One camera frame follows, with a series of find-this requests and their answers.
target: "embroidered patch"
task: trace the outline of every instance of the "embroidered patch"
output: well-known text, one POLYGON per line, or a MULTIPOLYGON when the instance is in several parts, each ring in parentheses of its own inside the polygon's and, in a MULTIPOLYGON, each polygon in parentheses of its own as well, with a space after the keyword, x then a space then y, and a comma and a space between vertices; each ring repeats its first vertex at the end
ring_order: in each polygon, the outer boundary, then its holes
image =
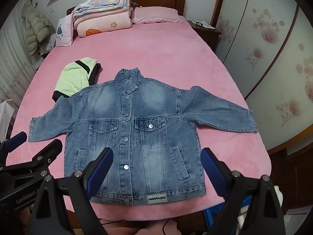
POLYGON ((167 202, 167 196, 165 193, 151 194, 147 196, 147 199, 148 199, 148 204, 167 202))

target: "denim jacket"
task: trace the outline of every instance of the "denim jacket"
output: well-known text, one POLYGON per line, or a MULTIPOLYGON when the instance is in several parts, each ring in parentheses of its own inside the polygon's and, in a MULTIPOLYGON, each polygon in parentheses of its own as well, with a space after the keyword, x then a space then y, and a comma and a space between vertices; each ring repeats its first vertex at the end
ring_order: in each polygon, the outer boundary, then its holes
POLYGON ((205 195, 196 127, 257 132, 252 111, 199 86, 182 90, 144 78, 138 68, 92 85, 30 122, 29 141, 66 133, 64 173, 84 169, 105 147, 114 161, 91 200, 124 206, 205 195))

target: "green puffer jacket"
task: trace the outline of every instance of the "green puffer jacket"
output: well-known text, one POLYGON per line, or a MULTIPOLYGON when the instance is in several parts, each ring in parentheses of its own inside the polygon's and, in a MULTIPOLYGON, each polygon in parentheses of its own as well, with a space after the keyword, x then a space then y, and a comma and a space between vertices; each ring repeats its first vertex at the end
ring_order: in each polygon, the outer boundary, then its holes
POLYGON ((22 17, 26 20, 26 44, 29 56, 32 56, 38 48, 38 43, 42 43, 55 29, 46 16, 35 10, 30 2, 24 4, 22 17))

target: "white pillow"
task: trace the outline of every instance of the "white pillow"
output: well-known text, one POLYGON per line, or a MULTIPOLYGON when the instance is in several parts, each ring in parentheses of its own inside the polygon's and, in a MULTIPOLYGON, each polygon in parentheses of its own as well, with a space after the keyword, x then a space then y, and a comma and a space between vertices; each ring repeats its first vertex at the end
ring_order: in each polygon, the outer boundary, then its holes
POLYGON ((70 14, 59 20, 57 26, 57 47, 70 46, 73 43, 73 15, 70 14))

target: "wooden cabinet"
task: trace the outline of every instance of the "wooden cabinet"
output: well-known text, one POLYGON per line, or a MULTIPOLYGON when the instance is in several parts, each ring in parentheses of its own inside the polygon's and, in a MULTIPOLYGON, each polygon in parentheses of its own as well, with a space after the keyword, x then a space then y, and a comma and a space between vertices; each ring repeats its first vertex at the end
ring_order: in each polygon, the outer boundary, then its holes
POLYGON ((313 143, 287 155, 286 149, 270 156, 271 179, 283 193, 283 212, 313 204, 313 143))
POLYGON ((207 43, 207 45, 212 49, 213 52, 216 50, 217 39, 221 34, 220 31, 216 29, 208 29, 202 26, 197 26, 192 21, 188 21, 193 30, 207 43))

